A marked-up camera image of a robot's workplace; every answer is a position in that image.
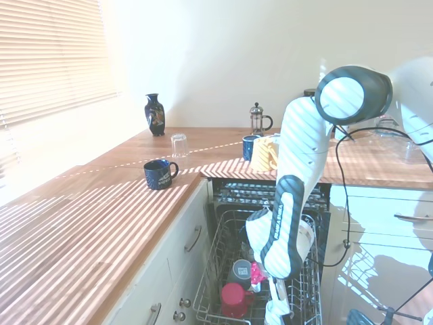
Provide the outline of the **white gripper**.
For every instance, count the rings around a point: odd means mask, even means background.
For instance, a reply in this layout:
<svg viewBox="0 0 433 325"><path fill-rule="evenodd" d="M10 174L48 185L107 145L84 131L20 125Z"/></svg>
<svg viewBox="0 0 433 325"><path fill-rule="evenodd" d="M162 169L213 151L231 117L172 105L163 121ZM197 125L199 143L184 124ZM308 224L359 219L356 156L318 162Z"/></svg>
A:
<svg viewBox="0 0 433 325"><path fill-rule="evenodd" d="M280 279L270 278L269 288L271 292L271 313L282 315L283 320L292 320L293 312L290 311L285 282Z"/></svg>

